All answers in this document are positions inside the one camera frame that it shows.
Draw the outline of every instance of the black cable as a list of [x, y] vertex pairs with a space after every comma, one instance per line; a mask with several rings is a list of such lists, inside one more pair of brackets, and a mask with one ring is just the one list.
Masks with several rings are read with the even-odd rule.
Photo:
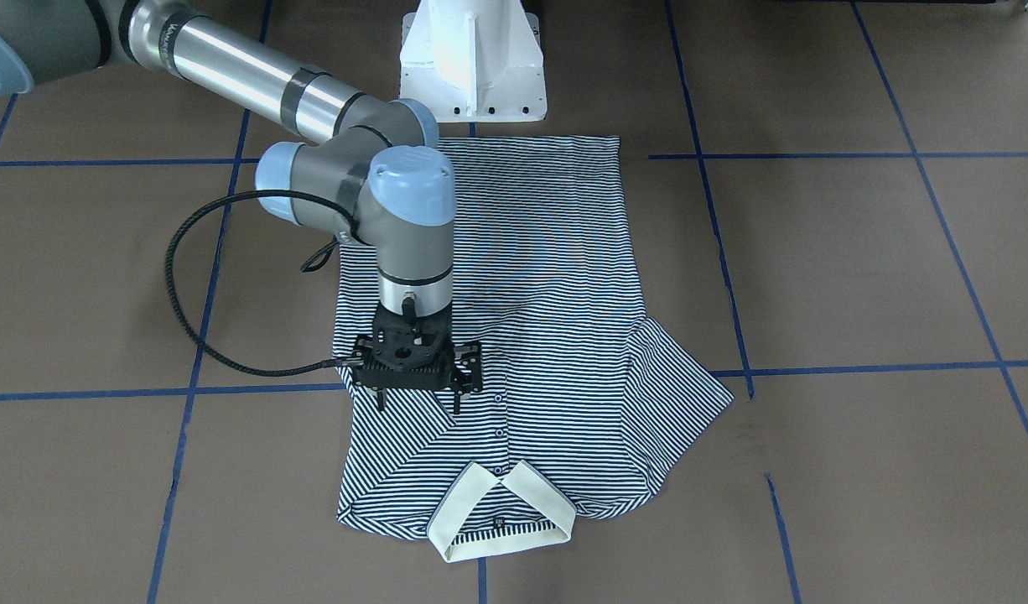
[[[346, 223], [350, 225], [351, 235], [357, 234], [357, 221], [354, 221], [354, 217], [351, 217], [348, 211], [337, 203], [330, 202], [328, 199], [324, 199], [321, 196], [307, 194], [307, 192], [285, 189], [262, 189], [259, 191], [242, 192], [242, 194], [230, 194], [224, 196], [222, 199], [216, 199], [216, 201], [208, 203], [203, 209], [194, 212], [192, 217], [185, 219], [185, 222], [182, 222], [182, 226], [175, 231], [175, 235], [172, 236], [172, 240], [168, 244], [168, 254], [164, 256], [164, 282], [168, 286], [168, 298], [171, 300], [172, 310], [174, 310], [175, 316], [178, 322], [180, 322], [182, 329], [185, 330], [185, 334], [189, 336], [190, 340], [194, 341], [194, 344], [199, 346], [200, 349], [207, 352], [209, 356], [212, 356], [216, 361], [220, 361], [220, 363], [225, 364], [225, 366], [233, 369], [234, 371], [241, 371], [250, 375], [260, 375], [262, 378], [286, 378], [289, 375], [300, 375], [320, 369], [338, 367], [341, 365], [342, 360], [322, 360], [319, 361], [319, 363], [308, 364], [307, 366], [281, 370], [262, 370], [244, 366], [243, 364], [226, 358], [226, 356], [221, 354], [219, 351], [216, 351], [215, 348], [209, 346], [207, 341], [203, 340], [203, 338], [194, 331], [193, 326], [189, 325], [189, 320], [185, 317], [185, 313], [182, 312], [182, 305], [180, 303], [180, 299], [178, 299], [178, 291], [175, 287], [175, 252], [178, 251], [178, 246], [180, 246], [182, 237], [184, 237], [185, 233], [189, 232], [189, 229], [192, 229], [193, 226], [200, 221], [200, 219], [207, 217], [208, 214], [212, 214], [212, 212], [230, 205], [231, 203], [245, 201], [245, 199], [259, 199], [262, 196], [289, 196], [290, 198], [303, 199], [303, 201], [318, 203], [318, 205], [334, 210], [335, 212], [338, 212], [342, 218], [346, 219]], [[330, 256], [330, 250], [333, 249], [334, 241], [331, 244], [324, 246], [324, 248], [321, 249], [322, 252], [319, 252], [315, 255], [315, 257], [322, 256], [322, 253], [325, 250], [329, 252]], [[307, 267], [310, 261], [307, 261], [303, 268]]]

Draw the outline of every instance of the robotic arm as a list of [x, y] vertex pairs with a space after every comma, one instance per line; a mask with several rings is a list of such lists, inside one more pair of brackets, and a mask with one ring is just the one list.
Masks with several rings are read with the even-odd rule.
[[455, 412], [461, 394], [482, 387], [480, 345], [450, 339], [453, 169], [435, 149], [429, 108], [373, 99], [180, 0], [0, 0], [0, 96], [108, 62], [167, 70], [317, 143], [264, 153], [257, 188], [272, 194], [261, 205], [341, 244], [375, 248], [372, 333], [340, 364], [381, 409], [388, 387], [452, 389]]

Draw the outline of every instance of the shirt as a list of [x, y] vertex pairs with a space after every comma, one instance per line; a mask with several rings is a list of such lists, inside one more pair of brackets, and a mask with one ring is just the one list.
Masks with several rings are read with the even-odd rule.
[[[353, 385], [338, 520], [448, 562], [551, 545], [656, 496], [732, 401], [645, 312], [617, 138], [452, 139], [452, 339], [484, 390]], [[370, 333], [375, 253], [340, 252], [334, 352]]]

